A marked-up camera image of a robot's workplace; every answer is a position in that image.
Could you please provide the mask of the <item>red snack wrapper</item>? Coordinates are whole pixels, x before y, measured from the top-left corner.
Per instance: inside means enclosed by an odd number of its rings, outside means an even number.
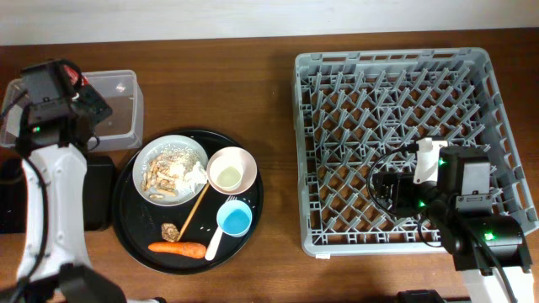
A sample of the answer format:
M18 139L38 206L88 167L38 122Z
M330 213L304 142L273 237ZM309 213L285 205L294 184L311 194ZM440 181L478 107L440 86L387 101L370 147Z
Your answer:
M88 79L79 72L76 72L73 68L69 66L64 66L64 70L67 75L71 78L71 83L75 89L88 85Z

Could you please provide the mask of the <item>small white cup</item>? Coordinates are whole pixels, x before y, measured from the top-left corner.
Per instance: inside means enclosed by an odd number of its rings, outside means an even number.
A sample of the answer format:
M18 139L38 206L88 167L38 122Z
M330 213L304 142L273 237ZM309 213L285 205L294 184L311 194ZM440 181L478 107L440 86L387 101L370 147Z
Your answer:
M237 189L243 179L243 166L226 165L220 167L216 174L216 185L226 191Z

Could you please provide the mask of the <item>blue cup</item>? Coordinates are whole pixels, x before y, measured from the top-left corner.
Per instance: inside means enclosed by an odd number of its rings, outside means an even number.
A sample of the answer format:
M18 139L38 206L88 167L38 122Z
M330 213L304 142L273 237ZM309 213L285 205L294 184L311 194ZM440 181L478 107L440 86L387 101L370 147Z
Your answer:
M231 237L243 237L253 221L249 206L241 200L225 202L216 214L217 225Z

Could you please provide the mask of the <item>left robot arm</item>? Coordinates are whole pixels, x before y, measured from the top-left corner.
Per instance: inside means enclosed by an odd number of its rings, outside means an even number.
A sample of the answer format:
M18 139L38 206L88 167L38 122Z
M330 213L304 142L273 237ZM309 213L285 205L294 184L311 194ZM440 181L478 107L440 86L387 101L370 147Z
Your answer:
M93 270L84 237L83 184L88 141L109 116L104 99L67 59L22 70L29 97L19 121L16 152L27 186L23 257L3 302L124 302L121 288Z

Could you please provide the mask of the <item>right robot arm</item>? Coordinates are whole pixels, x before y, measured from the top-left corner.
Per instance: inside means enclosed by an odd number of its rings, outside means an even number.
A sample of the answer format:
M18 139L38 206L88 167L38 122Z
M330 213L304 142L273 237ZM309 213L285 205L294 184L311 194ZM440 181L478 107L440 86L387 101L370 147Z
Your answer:
M440 233L439 245L453 259L473 302L533 302L532 259L520 223L493 211L491 164L476 147L430 150L434 177L380 172L371 167L366 187L379 210L395 218L418 218Z

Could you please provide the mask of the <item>white tissue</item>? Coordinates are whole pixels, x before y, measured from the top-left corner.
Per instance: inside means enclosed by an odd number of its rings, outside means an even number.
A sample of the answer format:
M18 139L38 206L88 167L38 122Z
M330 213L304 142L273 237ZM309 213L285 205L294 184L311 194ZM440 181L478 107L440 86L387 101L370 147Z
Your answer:
M207 179L206 170L200 162L196 162L192 169L184 175L184 182L193 192L196 191L198 185L206 184Z

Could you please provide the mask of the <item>pink bowl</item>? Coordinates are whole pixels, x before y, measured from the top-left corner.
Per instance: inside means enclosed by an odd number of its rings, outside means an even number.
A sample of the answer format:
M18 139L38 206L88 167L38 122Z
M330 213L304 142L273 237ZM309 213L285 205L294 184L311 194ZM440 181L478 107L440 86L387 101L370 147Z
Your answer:
M243 179L237 189L226 191L216 185L216 174L220 167L226 165L242 165ZM210 185L219 193L236 195L248 190L257 178L258 168L253 156L246 150L229 146L217 151L209 160L206 172Z

